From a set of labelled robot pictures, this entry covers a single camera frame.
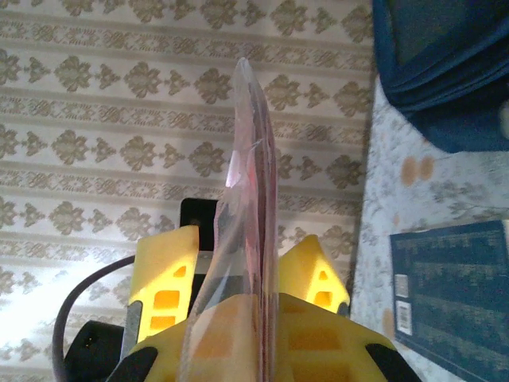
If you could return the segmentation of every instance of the barcode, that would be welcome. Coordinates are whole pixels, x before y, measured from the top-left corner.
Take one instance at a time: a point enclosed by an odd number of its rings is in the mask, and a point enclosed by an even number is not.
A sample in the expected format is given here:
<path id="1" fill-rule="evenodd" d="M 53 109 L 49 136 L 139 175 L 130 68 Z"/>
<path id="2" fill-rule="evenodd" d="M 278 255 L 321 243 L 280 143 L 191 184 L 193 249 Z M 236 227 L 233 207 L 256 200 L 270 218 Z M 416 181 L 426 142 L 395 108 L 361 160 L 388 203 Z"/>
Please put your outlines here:
<path id="1" fill-rule="evenodd" d="M 394 289 L 396 296 L 408 298 L 408 276 L 394 275 Z"/>
<path id="2" fill-rule="evenodd" d="M 396 301 L 396 329 L 412 335 L 412 306 L 408 302 Z"/>

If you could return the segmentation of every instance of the blue cloth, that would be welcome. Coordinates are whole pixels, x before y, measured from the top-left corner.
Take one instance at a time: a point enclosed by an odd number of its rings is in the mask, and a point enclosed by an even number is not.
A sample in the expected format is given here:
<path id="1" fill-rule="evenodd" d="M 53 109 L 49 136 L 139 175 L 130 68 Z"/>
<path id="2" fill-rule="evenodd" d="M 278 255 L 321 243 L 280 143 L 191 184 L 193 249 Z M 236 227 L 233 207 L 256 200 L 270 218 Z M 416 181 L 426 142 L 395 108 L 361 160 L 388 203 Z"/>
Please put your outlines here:
<path id="1" fill-rule="evenodd" d="M 373 18 L 386 97 L 431 143 L 509 150 L 508 0 L 374 0 Z"/>

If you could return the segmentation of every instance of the blue book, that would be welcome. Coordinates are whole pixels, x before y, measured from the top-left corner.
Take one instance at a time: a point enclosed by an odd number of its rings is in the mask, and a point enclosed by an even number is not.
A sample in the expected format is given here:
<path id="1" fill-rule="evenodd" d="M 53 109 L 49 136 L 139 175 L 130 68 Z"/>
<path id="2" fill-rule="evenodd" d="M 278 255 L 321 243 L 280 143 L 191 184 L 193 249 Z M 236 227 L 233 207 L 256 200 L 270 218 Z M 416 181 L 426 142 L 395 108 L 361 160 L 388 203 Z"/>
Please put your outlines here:
<path id="1" fill-rule="evenodd" d="M 390 236 L 396 341 L 468 382 L 509 381 L 508 228 Z"/>

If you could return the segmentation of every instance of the dark blue book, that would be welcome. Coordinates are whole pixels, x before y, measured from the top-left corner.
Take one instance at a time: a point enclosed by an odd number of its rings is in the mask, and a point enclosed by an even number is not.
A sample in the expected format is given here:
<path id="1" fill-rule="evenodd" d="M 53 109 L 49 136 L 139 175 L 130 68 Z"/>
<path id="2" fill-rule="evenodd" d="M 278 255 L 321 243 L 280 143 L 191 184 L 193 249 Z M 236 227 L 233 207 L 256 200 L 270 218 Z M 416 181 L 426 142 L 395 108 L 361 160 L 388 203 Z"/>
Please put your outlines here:
<path id="1" fill-rule="evenodd" d="M 396 341 L 468 382 L 509 381 L 506 224 L 390 237 Z"/>

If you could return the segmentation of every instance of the plastic wrap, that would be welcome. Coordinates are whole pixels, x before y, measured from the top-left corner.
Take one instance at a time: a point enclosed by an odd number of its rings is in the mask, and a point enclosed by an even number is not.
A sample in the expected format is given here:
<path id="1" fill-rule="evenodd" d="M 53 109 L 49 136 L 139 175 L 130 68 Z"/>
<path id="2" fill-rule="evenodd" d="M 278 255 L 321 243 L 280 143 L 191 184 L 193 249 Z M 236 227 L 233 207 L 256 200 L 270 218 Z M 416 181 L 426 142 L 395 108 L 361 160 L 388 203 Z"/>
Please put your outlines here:
<path id="1" fill-rule="evenodd" d="M 179 382 L 274 380 L 277 172 L 265 96 L 246 59 L 234 74 L 235 138 L 214 256 L 188 317 Z"/>

